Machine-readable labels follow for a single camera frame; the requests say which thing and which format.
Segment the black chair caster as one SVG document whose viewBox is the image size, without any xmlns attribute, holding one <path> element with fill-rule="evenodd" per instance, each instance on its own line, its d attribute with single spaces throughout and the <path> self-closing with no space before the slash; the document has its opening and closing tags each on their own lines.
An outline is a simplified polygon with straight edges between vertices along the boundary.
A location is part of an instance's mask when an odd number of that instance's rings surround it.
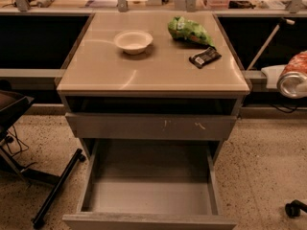
<svg viewBox="0 0 307 230">
<path fill-rule="evenodd" d="M 297 199 L 285 204 L 285 213 L 289 218 L 297 218 L 301 212 L 307 213 L 307 205 Z"/>
</svg>

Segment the green chip bag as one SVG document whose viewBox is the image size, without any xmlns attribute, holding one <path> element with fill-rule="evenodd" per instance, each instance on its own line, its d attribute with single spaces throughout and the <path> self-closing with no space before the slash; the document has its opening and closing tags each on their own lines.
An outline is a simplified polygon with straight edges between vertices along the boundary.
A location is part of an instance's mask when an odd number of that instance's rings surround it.
<svg viewBox="0 0 307 230">
<path fill-rule="evenodd" d="M 214 46 L 207 30 L 198 22 L 183 16 L 175 16 L 168 23 L 168 32 L 175 40 L 184 40 L 205 46 Z"/>
</svg>

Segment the open grey drawer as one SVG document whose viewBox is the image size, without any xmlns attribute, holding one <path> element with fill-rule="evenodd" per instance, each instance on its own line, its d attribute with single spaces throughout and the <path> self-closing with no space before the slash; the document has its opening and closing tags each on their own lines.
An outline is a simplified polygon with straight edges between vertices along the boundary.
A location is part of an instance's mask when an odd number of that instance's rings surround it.
<svg viewBox="0 0 307 230">
<path fill-rule="evenodd" d="M 233 230 L 202 142 L 99 140 L 72 230 Z"/>
</svg>

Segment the orange soda can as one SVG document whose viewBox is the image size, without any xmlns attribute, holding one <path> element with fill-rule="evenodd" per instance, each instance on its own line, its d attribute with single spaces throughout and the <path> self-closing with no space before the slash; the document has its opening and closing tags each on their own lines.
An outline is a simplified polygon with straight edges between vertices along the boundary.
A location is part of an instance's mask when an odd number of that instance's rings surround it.
<svg viewBox="0 0 307 230">
<path fill-rule="evenodd" d="M 291 99 L 307 97 L 307 51 L 290 59 L 278 79 L 277 89 Z"/>
</svg>

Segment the grey drawer cabinet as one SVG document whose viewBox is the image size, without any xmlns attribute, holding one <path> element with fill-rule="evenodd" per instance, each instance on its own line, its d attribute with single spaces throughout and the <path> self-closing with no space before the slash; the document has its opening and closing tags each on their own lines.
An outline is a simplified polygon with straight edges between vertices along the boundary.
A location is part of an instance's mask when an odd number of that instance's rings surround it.
<svg viewBox="0 0 307 230">
<path fill-rule="evenodd" d="M 222 57 L 199 69 L 189 57 L 200 47 L 175 41 L 167 30 L 172 11 L 101 11 L 93 15 L 72 57 L 58 92 L 67 113 L 225 115 L 237 118 L 249 87 L 229 49 L 217 18 L 210 12 L 188 12 L 209 32 Z M 153 43 L 138 55 L 117 48 L 114 37 L 127 30 L 152 35 Z M 86 151 L 97 139 L 79 138 Z M 205 143 L 213 157 L 225 140 Z"/>
</svg>

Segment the white bowl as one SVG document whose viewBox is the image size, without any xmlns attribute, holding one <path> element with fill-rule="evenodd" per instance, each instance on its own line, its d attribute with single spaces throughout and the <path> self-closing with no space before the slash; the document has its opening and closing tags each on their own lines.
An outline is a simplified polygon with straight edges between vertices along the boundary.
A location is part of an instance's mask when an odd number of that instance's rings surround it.
<svg viewBox="0 0 307 230">
<path fill-rule="evenodd" d="M 114 37 L 114 44 L 124 53 L 138 55 L 154 41 L 151 34 L 139 30 L 127 30 Z"/>
</svg>

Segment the closed grey drawer front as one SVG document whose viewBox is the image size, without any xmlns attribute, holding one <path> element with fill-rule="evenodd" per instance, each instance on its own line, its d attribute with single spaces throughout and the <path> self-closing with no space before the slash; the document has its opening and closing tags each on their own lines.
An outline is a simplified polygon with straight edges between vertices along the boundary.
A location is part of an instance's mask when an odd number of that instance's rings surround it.
<svg viewBox="0 0 307 230">
<path fill-rule="evenodd" d="M 226 140 L 236 122 L 235 116 L 167 114 L 65 115 L 78 138 L 150 140 Z"/>
</svg>

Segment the black snack bar packet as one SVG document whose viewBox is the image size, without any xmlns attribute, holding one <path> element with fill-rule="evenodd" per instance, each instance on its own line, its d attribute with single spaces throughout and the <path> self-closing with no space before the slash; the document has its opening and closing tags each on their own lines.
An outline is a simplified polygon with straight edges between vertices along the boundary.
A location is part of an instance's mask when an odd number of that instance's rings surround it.
<svg viewBox="0 0 307 230">
<path fill-rule="evenodd" d="M 205 50 L 189 57 L 189 61 L 201 69 L 221 57 L 222 55 L 214 47 L 209 46 Z"/>
</svg>

